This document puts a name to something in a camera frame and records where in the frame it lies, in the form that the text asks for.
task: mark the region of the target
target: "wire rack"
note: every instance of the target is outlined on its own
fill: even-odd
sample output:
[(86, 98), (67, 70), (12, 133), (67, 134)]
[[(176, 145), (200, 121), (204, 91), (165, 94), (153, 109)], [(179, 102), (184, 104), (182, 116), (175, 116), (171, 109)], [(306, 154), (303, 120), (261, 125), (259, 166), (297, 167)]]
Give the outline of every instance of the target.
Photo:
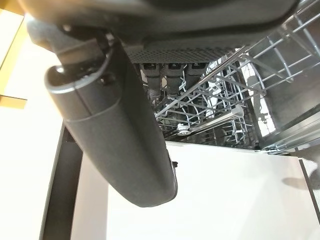
[[(259, 141), (259, 136), (251, 135), (258, 130), (253, 126), (256, 116), (250, 115), (250, 105), (254, 104), (254, 98), (263, 100), (268, 90), (283, 83), (291, 84), (295, 77), (320, 64), (320, 49), (309, 30), (309, 26), (320, 18), (320, 13), (315, 10), (317, 7), (320, 9), (318, 0), (311, 3), (304, 1), (298, 12), (266, 38), (211, 62), (199, 82), (189, 89), (186, 89), (183, 73), (179, 96), (165, 96), (166, 104), (159, 104), (154, 108), (155, 117), (165, 137), (170, 139), (178, 135), (182, 127), (184, 131), (188, 130), (240, 106), (244, 110), (244, 116), (219, 125), (219, 136), (217, 127), (205, 131), (198, 143), (243, 148), (254, 146)], [(289, 51), (299, 52), (296, 59), (286, 59), (286, 46), (294, 46)], [(272, 121), (263, 117), (258, 119), (262, 122), (259, 123), (260, 130), (263, 124)], [(274, 130), (271, 126), (268, 133)]]

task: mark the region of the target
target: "perforated panel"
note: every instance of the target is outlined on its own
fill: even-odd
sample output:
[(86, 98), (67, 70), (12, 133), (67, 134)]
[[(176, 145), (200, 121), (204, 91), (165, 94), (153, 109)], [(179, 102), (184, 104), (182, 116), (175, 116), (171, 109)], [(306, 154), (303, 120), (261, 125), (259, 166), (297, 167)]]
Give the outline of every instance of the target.
[(126, 49), (133, 63), (206, 63), (232, 52), (233, 48)]

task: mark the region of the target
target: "black trim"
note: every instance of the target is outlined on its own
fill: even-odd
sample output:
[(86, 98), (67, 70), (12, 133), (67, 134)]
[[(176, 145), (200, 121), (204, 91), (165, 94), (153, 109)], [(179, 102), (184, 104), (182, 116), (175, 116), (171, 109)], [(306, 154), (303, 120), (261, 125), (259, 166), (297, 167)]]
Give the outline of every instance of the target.
[(319, 211), (319, 207), (318, 207), (318, 204), (317, 204), (317, 200), (316, 200), (314, 191), (311, 188), (310, 179), (309, 179), (309, 176), (307, 174), (304, 162), (303, 162), (303, 160), (301, 158), (299, 159), (299, 163), (300, 163), (300, 166), (301, 166), (301, 169), (302, 169), (305, 181), (306, 181), (306, 185), (308, 187), (308, 190), (309, 190), (309, 193), (310, 193), (310, 196), (311, 196), (311, 199), (312, 199), (312, 203), (313, 203), (313, 207), (314, 207), (314, 210), (315, 210), (315, 214), (316, 214), (316, 216), (318, 218), (318, 222), (320, 224), (320, 211)]
[(62, 130), (64, 132), (52, 170), (40, 240), (69, 240), (71, 237), (83, 152), (75, 142), (68, 141), (68, 130), (64, 127)]

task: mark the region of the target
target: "dishwasher rack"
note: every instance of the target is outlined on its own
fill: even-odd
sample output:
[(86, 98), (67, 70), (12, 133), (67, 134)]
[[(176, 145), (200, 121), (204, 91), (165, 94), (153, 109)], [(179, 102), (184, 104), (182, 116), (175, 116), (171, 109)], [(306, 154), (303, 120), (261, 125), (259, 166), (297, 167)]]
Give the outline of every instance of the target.
[[(185, 73), (181, 77), (180, 96), (164, 96), (155, 106), (154, 115), (166, 140), (207, 145), (254, 149), (262, 140), (262, 127), (269, 122), (267, 135), (275, 128), (266, 112), (254, 112), (268, 90), (283, 84), (291, 84), (295, 77), (320, 64), (320, 49), (308, 26), (320, 18), (310, 11), (319, 1), (303, 1), (299, 10), (275, 32), (252, 46), (236, 49), (219, 60), (210, 62), (199, 82), (186, 89)], [(294, 42), (301, 51), (298, 59), (285, 59), (279, 45)], [(260, 60), (272, 52), (282, 68), (274, 68), (272, 62)], [(191, 130), (204, 123), (211, 123), (221, 115), (231, 113), (235, 107), (244, 114), (232, 116), (229, 121), (214, 124), (197, 134)]]

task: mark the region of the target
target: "black plastic cover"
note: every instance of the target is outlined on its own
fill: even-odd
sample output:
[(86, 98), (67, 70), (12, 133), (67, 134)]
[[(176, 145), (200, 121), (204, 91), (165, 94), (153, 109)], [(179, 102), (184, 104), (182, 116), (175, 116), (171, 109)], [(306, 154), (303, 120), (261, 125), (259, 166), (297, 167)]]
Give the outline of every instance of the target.
[(175, 170), (133, 65), (120, 44), (111, 49), (97, 72), (69, 82), (52, 67), (45, 84), (103, 177), (133, 204), (157, 206), (176, 196)]
[(108, 28), (133, 63), (204, 63), (254, 43), (299, 0), (20, 0), (43, 21)]

